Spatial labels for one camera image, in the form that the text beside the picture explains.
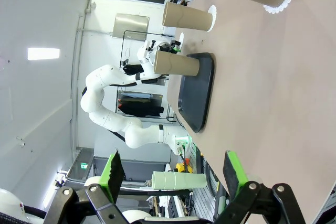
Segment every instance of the workbench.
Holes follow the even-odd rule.
[[[176,30],[183,55],[209,52],[215,60],[204,129],[194,133],[178,112],[181,76],[170,76],[167,100],[223,185],[232,150],[267,187],[289,184],[313,223],[336,180],[336,0],[292,0],[275,15],[249,0],[189,4],[211,5],[212,31]]]

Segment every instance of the bolt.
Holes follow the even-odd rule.
[[[283,191],[285,190],[285,188],[284,188],[283,186],[279,186],[279,187],[277,188],[277,190],[278,190],[279,192],[283,192]]]
[[[257,185],[254,184],[254,183],[252,183],[252,184],[250,184],[250,185],[248,186],[248,188],[250,188],[251,190],[254,190],[254,189],[257,188]]]

